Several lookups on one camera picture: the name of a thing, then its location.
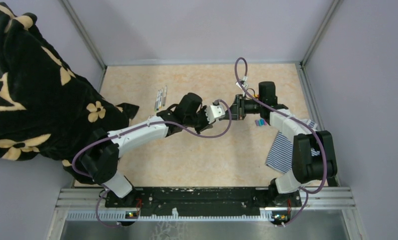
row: black mounting plate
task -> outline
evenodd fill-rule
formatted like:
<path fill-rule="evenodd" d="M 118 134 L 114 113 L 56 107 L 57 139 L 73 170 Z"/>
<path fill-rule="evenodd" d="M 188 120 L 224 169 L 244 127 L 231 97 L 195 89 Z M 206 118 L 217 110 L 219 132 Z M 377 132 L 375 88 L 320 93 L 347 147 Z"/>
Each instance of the black mounting plate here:
<path fill-rule="evenodd" d="M 171 216 L 258 216 L 259 208 L 286 207 L 269 201 L 267 187 L 136 187 L 135 201 L 129 205 L 114 193 L 106 196 L 107 208 L 135 208 L 141 199 L 141 215 Z M 299 192 L 292 193 L 291 206 L 300 207 Z"/>

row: flower pattern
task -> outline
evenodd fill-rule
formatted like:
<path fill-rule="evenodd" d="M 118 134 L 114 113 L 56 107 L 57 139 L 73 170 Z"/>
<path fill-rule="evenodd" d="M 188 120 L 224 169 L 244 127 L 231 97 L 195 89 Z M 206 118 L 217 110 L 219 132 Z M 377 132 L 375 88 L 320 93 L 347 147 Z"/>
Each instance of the flower pattern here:
<path fill-rule="evenodd" d="M 64 86 L 65 84 L 67 84 L 72 77 L 75 78 L 75 74 L 69 70 L 63 67 L 62 61 L 60 61 L 60 59 L 58 59 L 56 56 L 54 56 L 52 54 L 52 52 L 50 50 L 48 50 L 46 47 L 43 47 L 43 50 L 49 55 L 49 57 L 57 64 L 60 66 L 60 82 L 62 83 L 62 86 Z"/>
<path fill-rule="evenodd" d="M 8 75 L 9 73 L 6 72 L 0 78 L 0 112 L 26 110 L 22 104 L 12 100 L 9 91 Z"/>
<path fill-rule="evenodd" d="M 2 156 L 3 159 L 17 160 L 22 152 L 36 152 L 39 153 L 38 145 L 43 144 L 50 138 L 51 134 L 45 134 L 38 137 L 34 137 L 25 141 L 13 141 L 10 139 L 0 139 L 0 148 L 8 149 L 7 152 Z"/>
<path fill-rule="evenodd" d="M 94 123 L 97 119 L 103 119 L 106 115 L 106 109 L 102 106 L 102 103 L 96 101 L 96 104 L 90 103 L 87 105 L 87 110 L 90 112 L 88 114 L 88 121 Z"/>
<path fill-rule="evenodd" d="M 70 167 L 70 166 L 72 166 L 72 163 L 70 161 L 68 161 L 67 159 L 65 159 L 62 161 L 62 165 L 64 167 Z"/>

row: marble-patterned floor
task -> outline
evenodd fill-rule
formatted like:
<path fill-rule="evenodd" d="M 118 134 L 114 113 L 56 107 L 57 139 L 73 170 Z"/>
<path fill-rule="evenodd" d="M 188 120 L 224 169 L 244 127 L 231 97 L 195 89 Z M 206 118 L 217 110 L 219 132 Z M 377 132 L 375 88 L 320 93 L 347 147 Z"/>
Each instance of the marble-patterned floor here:
<path fill-rule="evenodd" d="M 278 102 L 299 118 L 309 118 L 294 64 L 250 64 L 249 87 L 276 84 Z M 110 66 L 101 94 L 111 103 L 140 106 L 132 124 L 156 114 L 157 91 L 168 86 L 166 106 L 176 104 L 188 92 L 196 93 L 208 105 L 223 99 L 229 105 L 241 93 L 235 85 L 232 64 Z M 118 169 L 138 187 L 242 187 L 267 186 L 280 174 L 265 166 L 265 159 L 277 130 L 255 125 L 258 115 L 234 121 L 230 131 L 216 139 L 198 138 L 183 131 L 145 144 L 125 154 Z M 218 134 L 228 121 L 214 125 L 203 135 Z"/>

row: cable connector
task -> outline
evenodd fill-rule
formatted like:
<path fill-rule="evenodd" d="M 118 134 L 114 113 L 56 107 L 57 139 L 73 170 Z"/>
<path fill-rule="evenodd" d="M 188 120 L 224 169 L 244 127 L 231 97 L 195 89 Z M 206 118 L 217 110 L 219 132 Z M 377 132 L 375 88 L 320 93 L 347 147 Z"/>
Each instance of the cable connector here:
<path fill-rule="evenodd" d="M 147 121 L 146 121 L 146 124 L 147 124 L 147 127 L 150 127 L 150 119 L 152 119 L 152 115 L 150 115 L 148 118 L 147 118 Z"/>
<path fill-rule="evenodd" d="M 221 105 L 210 105 L 205 109 L 208 122 L 211 124 L 216 120 L 220 120 L 225 116 L 225 110 Z"/>
<path fill-rule="evenodd" d="M 243 86 L 244 89 L 247 89 L 249 87 L 249 85 L 247 84 L 247 76 L 243 76 L 243 79 L 241 80 L 241 84 Z M 236 85 L 243 91 L 243 88 L 240 86 L 239 82 L 236 82 Z"/>

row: white arm segment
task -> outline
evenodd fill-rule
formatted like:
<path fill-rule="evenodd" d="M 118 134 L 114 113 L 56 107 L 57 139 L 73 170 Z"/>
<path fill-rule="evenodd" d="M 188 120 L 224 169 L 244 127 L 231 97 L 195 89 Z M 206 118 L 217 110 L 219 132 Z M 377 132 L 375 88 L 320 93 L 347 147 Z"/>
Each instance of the white arm segment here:
<path fill-rule="evenodd" d="M 288 109 L 280 109 L 282 113 L 294 117 L 294 115 Z M 294 136 L 299 134 L 311 134 L 311 131 L 305 128 L 303 125 L 293 121 L 292 119 L 282 116 L 276 112 L 269 114 L 269 124 L 277 128 L 286 138 L 293 143 Z M 310 181 L 304 184 L 298 182 L 293 174 L 293 170 L 290 169 L 286 174 L 275 179 L 277 185 L 277 191 L 280 194 L 288 194 L 295 192 L 299 187 L 304 187 L 311 184 L 314 181 Z"/>
<path fill-rule="evenodd" d="M 288 194 L 295 192 L 299 187 L 307 186 L 315 181 L 316 180 L 301 184 L 294 177 L 293 170 L 290 169 L 288 172 L 286 172 L 286 174 L 275 179 L 275 185 L 277 186 L 277 191 L 279 194 Z"/>
<path fill-rule="evenodd" d="M 137 125 L 115 131 L 109 131 L 108 136 L 111 137 L 114 135 L 119 135 L 137 126 L 144 125 L 147 123 L 160 122 L 160 121 L 163 121 L 161 117 L 154 116 L 148 119 L 147 121 L 144 121 Z M 167 133 L 168 133 L 168 127 L 164 123 L 160 123 L 160 124 L 145 126 L 141 129 L 122 135 L 118 138 L 112 139 L 112 142 L 114 144 L 118 144 L 119 157 L 121 157 L 124 153 L 128 152 L 131 149 L 139 147 L 155 139 L 162 139 L 166 137 Z M 109 188 L 111 191 L 113 191 L 116 194 L 116 196 L 118 196 L 119 198 L 125 197 L 133 189 L 133 186 L 130 184 L 130 182 L 119 171 L 116 171 L 116 174 L 109 181 L 105 182 L 104 185 L 107 188 Z"/>
<path fill-rule="evenodd" d="M 138 127 L 140 125 L 144 125 L 147 123 L 154 123 L 154 122 L 161 122 L 163 119 L 159 116 L 153 116 L 147 121 L 144 121 L 142 123 L 136 124 L 134 126 L 126 127 L 123 129 L 115 130 L 115 131 L 110 131 L 108 136 L 114 136 L 121 134 L 129 129 L 133 129 L 135 127 Z M 128 152 L 131 149 L 134 149 L 136 147 L 139 147 L 143 144 L 146 144 L 150 141 L 153 141 L 155 139 L 162 139 L 166 137 L 168 134 L 168 127 L 164 123 L 160 124 L 155 124 L 155 125 L 150 125 L 143 127 L 141 129 L 138 129 L 136 131 L 130 132 L 128 134 L 125 134 L 123 136 L 120 136 L 118 138 L 112 139 L 112 142 L 114 144 L 118 144 L 119 147 L 119 157 L 122 157 L 122 155 L 126 152 Z"/>
<path fill-rule="evenodd" d="M 294 117 L 294 115 L 288 109 L 280 109 L 278 111 Z M 287 139 L 289 139 L 291 143 L 296 135 L 311 134 L 311 131 L 304 126 L 273 111 L 269 114 L 269 124 L 277 128 Z"/>

